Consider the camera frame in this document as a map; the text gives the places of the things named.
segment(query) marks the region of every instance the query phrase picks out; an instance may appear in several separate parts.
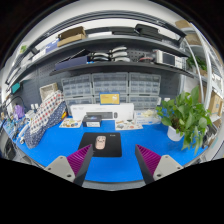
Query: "table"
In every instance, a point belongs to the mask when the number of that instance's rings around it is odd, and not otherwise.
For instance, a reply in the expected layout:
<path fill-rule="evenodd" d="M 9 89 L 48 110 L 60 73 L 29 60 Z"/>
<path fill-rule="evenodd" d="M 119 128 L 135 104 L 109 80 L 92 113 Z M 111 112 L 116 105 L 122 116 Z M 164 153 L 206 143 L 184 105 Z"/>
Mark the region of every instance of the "table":
<path fill-rule="evenodd" d="M 45 167 L 58 156 L 67 157 L 77 151 L 84 132 L 117 132 L 113 120 L 103 120 L 100 128 L 59 128 L 60 124 L 47 129 L 39 145 L 33 149 L 19 141 L 14 142 L 27 156 Z M 143 180 L 135 157 L 136 144 L 160 156 L 168 154 L 182 166 L 206 150 L 199 148 L 196 155 L 194 149 L 181 151 L 184 138 L 179 142 L 171 141 L 167 136 L 168 127 L 163 124 L 143 127 L 139 130 L 118 131 L 121 135 L 122 157 L 92 157 L 85 180 L 107 183 Z"/>

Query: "plant pot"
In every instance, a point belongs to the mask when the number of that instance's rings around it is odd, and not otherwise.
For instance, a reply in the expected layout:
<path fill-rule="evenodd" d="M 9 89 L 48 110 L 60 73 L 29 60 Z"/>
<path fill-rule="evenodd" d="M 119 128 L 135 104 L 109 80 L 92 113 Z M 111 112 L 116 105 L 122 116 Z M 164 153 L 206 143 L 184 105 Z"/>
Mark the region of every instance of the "plant pot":
<path fill-rule="evenodd" d="M 182 136 L 180 136 L 180 133 L 176 133 L 176 129 L 174 129 L 173 127 L 169 126 L 168 128 L 168 132 L 167 132 L 167 136 L 169 137 L 169 139 L 171 139 L 174 142 L 179 142 L 184 134 Z"/>

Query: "black mat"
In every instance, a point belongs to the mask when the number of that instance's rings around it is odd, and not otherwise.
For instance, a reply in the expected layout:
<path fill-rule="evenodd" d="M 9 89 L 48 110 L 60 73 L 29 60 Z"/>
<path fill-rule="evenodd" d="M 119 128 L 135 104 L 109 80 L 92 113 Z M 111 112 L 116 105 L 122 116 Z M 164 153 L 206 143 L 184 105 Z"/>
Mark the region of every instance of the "black mat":
<path fill-rule="evenodd" d="M 106 136 L 105 148 L 102 150 L 96 149 L 95 143 L 98 136 Z M 120 133 L 94 133 L 86 132 L 82 136 L 79 144 L 79 149 L 92 144 L 93 157 L 121 157 L 121 137 Z"/>

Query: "paper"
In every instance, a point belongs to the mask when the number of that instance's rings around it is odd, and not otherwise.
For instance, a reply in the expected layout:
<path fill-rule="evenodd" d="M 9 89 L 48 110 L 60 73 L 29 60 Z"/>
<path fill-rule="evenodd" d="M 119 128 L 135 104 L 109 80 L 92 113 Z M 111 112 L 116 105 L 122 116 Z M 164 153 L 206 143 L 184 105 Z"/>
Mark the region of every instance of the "paper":
<path fill-rule="evenodd" d="M 61 123 L 59 128 L 79 128 L 82 124 L 82 120 L 73 120 L 72 118 L 66 118 Z"/>
<path fill-rule="evenodd" d="M 122 121 L 115 121 L 115 130 L 136 130 L 136 129 L 143 129 L 142 125 L 137 125 L 134 120 L 122 120 Z"/>

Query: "white wall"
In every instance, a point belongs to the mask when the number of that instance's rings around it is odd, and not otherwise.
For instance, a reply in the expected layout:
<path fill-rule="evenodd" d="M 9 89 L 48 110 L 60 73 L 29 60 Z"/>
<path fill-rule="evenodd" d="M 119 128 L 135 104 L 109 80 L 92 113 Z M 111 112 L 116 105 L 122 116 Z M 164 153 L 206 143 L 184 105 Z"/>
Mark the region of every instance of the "white wall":
<path fill-rule="evenodd" d="M 61 23 L 69 18 L 85 14 L 88 12 L 101 11 L 101 10 L 129 10 L 135 12 L 142 12 L 149 14 L 158 18 L 161 18 L 171 24 L 175 24 L 175 21 L 183 19 L 173 11 L 160 6 L 159 4 L 147 1 L 147 0 L 81 0 L 79 2 L 71 3 L 67 6 L 64 6 L 57 11 L 53 12 L 41 22 L 39 22 L 20 42 L 17 49 L 14 51 L 10 59 L 8 59 L 4 72 L 3 80 L 4 83 L 9 72 L 9 68 L 12 66 L 17 54 L 17 50 L 20 45 L 24 42 L 28 44 L 35 41 L 41 34 L 46 32 L 48 29 L 53 26 Z M 103 27 L 103 26 L 135 26 L 138 21 L 135 20 L 117 20 L 117 19 L 107 19 L 107 20 L 98 20 L 90 21 L 88 23 L 83 23 L 85 29 Z M 159 28 L 162 34 L 168 35 L 172 38 L 175 38 L 174 34 L 166 29 Z M 55 38 L 56 34 L 53 37 L 48 38 L 46 41 L 41 43 L 38 48 L 46 45 L 51 40 Z"/>

